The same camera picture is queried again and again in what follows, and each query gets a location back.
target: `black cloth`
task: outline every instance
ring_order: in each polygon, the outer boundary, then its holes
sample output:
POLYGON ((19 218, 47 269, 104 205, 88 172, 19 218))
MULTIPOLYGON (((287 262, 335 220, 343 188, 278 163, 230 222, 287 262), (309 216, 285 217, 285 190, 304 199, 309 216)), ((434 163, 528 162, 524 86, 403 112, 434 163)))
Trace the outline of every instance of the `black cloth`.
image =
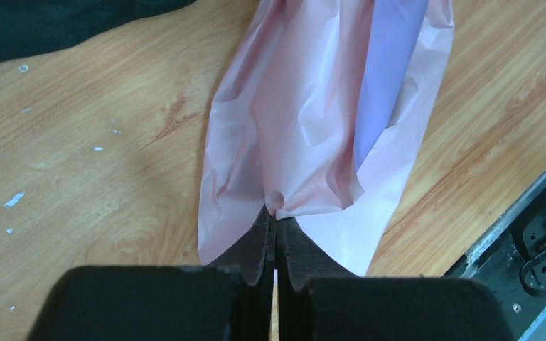
POLYGON ((76 268, 53 287, 28 340, 233 340, 240 283, 239 271, 215 268, 76 268))
POLYGON ((195 0, 0 0, 0 62, 77 45, 195 0))

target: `pink plastic bag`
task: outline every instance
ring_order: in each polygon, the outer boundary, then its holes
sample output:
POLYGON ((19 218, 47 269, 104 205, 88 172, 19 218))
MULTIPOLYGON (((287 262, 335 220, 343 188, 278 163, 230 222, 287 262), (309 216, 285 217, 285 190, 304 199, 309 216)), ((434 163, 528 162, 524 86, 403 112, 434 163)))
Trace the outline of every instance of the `pink plastic bag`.
POLYGON ((210 111, 201 261, 222 254, 266 205, 364 275, 453 36, 450 0, 261 0, 210 111))

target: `wooden tabletop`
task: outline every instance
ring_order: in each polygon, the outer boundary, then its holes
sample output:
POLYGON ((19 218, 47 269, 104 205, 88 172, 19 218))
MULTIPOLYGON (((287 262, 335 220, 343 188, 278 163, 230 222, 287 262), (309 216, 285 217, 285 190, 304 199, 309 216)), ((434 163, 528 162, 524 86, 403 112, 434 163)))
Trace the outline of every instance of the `wooden tabletop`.
MULTIPOLYGON (((442 275, 546 169, 546 1, 482 2, 455 1, 451 61, 372 276, 442 275)), ((74 266, 198 263, 209 101, 256 5, 200 0, 0 64, 0 340, 23 338, 74 266)))

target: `plastic bag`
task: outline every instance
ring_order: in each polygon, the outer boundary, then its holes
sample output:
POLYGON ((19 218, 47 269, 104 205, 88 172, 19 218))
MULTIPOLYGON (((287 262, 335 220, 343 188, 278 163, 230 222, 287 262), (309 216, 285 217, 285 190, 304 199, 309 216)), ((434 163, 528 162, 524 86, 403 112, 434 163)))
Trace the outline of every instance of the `plastic bag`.
POLYGON ((450 0, 261 0, 210 111, 200 260, 222 254, 266 205, 364 275, 453 36, 450 0))

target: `white paint speck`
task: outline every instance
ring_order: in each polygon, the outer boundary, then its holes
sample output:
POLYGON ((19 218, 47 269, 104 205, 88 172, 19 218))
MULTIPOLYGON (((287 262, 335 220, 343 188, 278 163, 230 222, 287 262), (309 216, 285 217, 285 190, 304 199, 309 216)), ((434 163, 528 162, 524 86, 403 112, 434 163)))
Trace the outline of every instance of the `white paint speck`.
POLYGON ((44 171, 45 169, 47 169, 47 163, 45 163, 45 161, 29 162, 28 167, 37 171, 44 171))
POLYGON ((14 195, 14 197, 9 200, 8 202, 5 203, 5 205, 3 205, 3 207, 5 207, 6 209, 9 209, 9 208, 12 208, 13 206, 15 206, 18 202, 20 202, 20 199, 25 195, 26 193, 24 192, 20 192, 16 195, 14 195))

